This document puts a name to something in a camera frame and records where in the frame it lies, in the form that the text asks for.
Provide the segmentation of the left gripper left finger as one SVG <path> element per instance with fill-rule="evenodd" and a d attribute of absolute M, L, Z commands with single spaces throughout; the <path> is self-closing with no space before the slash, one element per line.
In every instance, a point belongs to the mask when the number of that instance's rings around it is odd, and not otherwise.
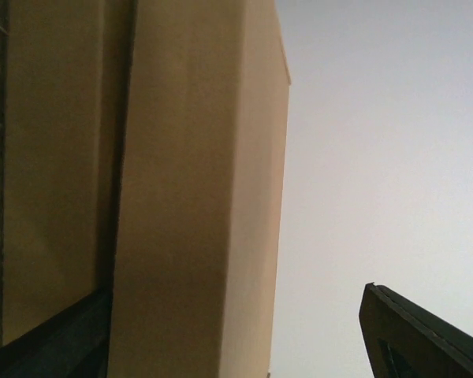
<path fill-rule="evenodd" d="M 0 348 L 0 377 L 105 377 L 111 290 L 99 289 Z"/>

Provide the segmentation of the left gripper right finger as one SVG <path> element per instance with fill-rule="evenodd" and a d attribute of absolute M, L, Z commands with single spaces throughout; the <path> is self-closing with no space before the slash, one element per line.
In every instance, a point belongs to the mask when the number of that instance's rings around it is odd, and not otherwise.
<path fill-rule="evenodd" d="M 365 285 L 359 323 L 375 377 L 473 377 L 473 337 L 384 285 Z"/>

